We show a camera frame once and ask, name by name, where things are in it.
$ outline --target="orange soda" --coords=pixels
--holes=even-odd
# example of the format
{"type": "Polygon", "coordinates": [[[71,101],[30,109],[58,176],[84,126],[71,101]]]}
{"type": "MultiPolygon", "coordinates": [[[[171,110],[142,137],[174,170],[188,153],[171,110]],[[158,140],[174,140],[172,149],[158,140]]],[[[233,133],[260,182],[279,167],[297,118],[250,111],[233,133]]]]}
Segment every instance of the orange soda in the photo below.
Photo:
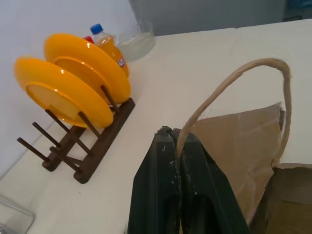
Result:
{"type": "Polygon", "coordinates": [[[121,69],[128,77],[128,66],[122,56],[122,53],[114,44],[114,37],[108,33],[105,33],[99,23],[93,25],[90,30],[94,35],[94,44],[107,53],[119,65],[119,67],[121,67],[121,69]]]}

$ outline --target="white surface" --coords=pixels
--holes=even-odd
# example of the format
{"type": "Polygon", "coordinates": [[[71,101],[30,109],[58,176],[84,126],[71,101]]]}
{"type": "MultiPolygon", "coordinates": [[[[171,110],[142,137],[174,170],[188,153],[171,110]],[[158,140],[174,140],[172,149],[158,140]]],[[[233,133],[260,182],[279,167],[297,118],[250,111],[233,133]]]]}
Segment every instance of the white surface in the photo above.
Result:
{"type": "MultiPolygon", "coordinates": [[[[310,163],[306,142],[312,71],[311,20],[250,28],[225,29],[156,38],[155,48],[130,64],[136,107],[87,184],[73,179],[61,164],[53,173],[31,152],[0,181],[0,193],[37,215],[30,234],[123,233],[129,215],[132,182],[162,126],[181,128],[190,114],[233,70],[264,57],[280,57],[292,72],[293,121],[283,162],[310,163]]],[[[282,101],[281,74],[260,67],[243,75],[203,117],[265,107],[282,101]]],[[[53,125],[56,138],[63,131],[53,125]]],[[[83,141],[95,140],[90,132],[83,141]]],[[[41,137],[35,147],[48,154],[41,137]]],[[[70,155],[83,157],[75,146],[70,155]]]]}
{"type": "Polygon", "coordinates": [[[101,23],[118,34],[136,23],[127,0],[1,0],[0,1],[0,178],[25,152],[18,137],[32,143],[51,118],[24,93],[15,81],[13,63],[22,54],[43,59],[43,43],[52,33],[90,35],[101,23]]]}

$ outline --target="wooden dish rack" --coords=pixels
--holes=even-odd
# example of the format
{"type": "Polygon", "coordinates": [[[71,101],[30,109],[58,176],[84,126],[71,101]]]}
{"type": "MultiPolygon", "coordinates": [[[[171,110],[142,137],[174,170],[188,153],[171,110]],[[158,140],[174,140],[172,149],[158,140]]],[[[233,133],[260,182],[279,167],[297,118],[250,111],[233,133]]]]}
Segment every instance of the wooden dish rack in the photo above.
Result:
{"type": "Polygon", "coordinates": [[[114,112],[113,123],[105,128],[102,133],[99,133],[92,123],[88,120],[83,112],[79,112],[79,117],[85,122],[85,124],[90,128],[90,130],[97,136],[97,141],[89,149],[79,138],[86,130],[85,128],[72,126],[71,129],[67,128],[50,110],[45,110],[46,113],[62,128],[65,130],[66,135],[62,138],[60,142],[57,142],[49,133],[47,133],[42,127],[40,127],[36,122],[33,126],[38,129],[46,138],[48,138],[55,147],[51,147],[48,157],[40,153],[32,145],[27,143],[24,139],[18,138],[17,141],[25,146],[27,149],[32,151],[35,155],[43,160],[42,166],[48,171],[54,171],[59,164],[63,161],[69,167],[71,167],[75,173],[74,178],[84,184],[89,181],[94,171],[97,169],[101,160],[105,156],[109,147],[113,143],[117,134],[121,130],[123,124],[126,122],[128,116],[135,107],[135,103],[132,98],[129,98],[126,102],[121,104],[119,107],[113,101],[111,95],[107,91],[104,85],[101,86],[101,90],[106,95],[107,99],[110,101],[112,107],[111,110],[114,112]],[[83,160],[75,159],[67,156],[69,151],[72,149],[74,144],[77,143],[87,155],[83,160]]]}

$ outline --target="twisted paper handle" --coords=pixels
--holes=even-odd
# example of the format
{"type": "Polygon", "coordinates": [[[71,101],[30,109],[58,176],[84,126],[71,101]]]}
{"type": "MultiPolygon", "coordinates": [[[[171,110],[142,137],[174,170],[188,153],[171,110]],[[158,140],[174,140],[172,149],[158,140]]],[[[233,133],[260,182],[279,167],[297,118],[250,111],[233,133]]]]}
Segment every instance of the twisted paper handle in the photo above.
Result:
{"type": "Polygon", "coordinates": [[[192,114],[192,116],[189,118],[189,120],[186,122],[184,127],[182,128],[179,138],[177,140],[176,150],[177,150],[177,157],[178,161],[180,162],[181,153],[184,147],[184,143],[186,141],[187,135],[190,132],[192,126],[195,124],[195,122],[198,120],[199,116],[204,112],[204,110],[220,95],[222,92],[235,80],[237,80],[244,72],[253,69],[254,67],[258,66],[269,66],[278,69],[282,72],[284,77],[284,85],[283,85],[283,91],[284,91],[284,100],[285,100],[285,106],[286,106],[286,123],[285,123],[285,130],[284,135],[281,140],[280,148],[274,157],[273,166],[278,164],[278,161],[282,154],[284,153],[284,150],[287,145],[287,141],[289,138],[289,132],[290,132],[290,124],[291,124],[291,116],[292,116],[292,97],[291,97],[291,88],[290,88],[290,79],[291,79],[291,71],[289,69],[289,66],[287,63],[275,59],[275,58],[262,58],[257,59],[251,62],[246,63],[245,65],[238,68],[236,71],[234,71],[230,76],[228,76],[211,94],[211,96],[203,103],[201,106],[192,114]]]}

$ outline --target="table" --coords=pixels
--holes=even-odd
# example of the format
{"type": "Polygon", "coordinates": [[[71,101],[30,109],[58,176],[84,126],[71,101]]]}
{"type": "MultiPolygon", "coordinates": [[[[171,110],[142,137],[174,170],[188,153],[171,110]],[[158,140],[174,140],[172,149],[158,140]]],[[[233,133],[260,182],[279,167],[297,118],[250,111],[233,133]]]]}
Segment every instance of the table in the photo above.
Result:
{"type": "MultiPolygon", "coordinates": [[[[36,214],[30,234],[123,233],[133,178],[154,133],[162,125],[181,128],[227,75],[252,59],[264,57],[284,59],[293,72],[292,133],[281,161],[312,164],[305,138],[311,129],[307,124],[311,114],[307,97],[312,82],[308,79],[312,69],[311,26],[312,21],[302,20],[157,37],[149,54],[129,64],[136,107],[87,184],[75,181],[73,171],[64,163],[53,173],[46,171],[28,151],[0,181],[0,193],[36,214]]],[[[202,117],[282,101],[281,77],[267,67],[249,71],[202,117]]],[[[48,132],[56,139],[64,135],[55,124],[48,132]]],[[[96,137],[87,131],[81,139],[91,145],[96,137]]],[[[43,136],[35,143],[45,155],[50,146],[43,136]]],[[[69,155],[82,158],[84,153],[75,146],[69,155]]]]}

